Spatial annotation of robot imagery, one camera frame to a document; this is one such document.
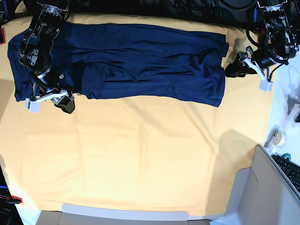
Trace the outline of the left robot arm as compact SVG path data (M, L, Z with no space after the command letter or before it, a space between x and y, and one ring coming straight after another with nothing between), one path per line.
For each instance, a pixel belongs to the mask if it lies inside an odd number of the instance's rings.
M246 36L250 43L257 47L254 51L251 46L246 51L238 52L233 63L225 69L225 76L230 78L245 77L257 74L261 81L270 84L273 73L264 73L270 67L277 65L279 68L289 64L289 59L296 56L299 51L297 34L289 24L285 13L286 0L256 0L254 3L263 10L265 29L262 42L254 41L250 36L250 30L246 30Z

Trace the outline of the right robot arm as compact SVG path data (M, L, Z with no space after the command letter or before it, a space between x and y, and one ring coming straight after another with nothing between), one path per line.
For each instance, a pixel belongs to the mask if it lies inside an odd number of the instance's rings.
M39 111L40 104L51 100L55 107L71 114L75 110L72 87L62 86L64 78L52 65L50 56L70 5L68 0L39 0L40 13L34 15L21 42L18 58L29 76L31 91L25 107L31 113Z

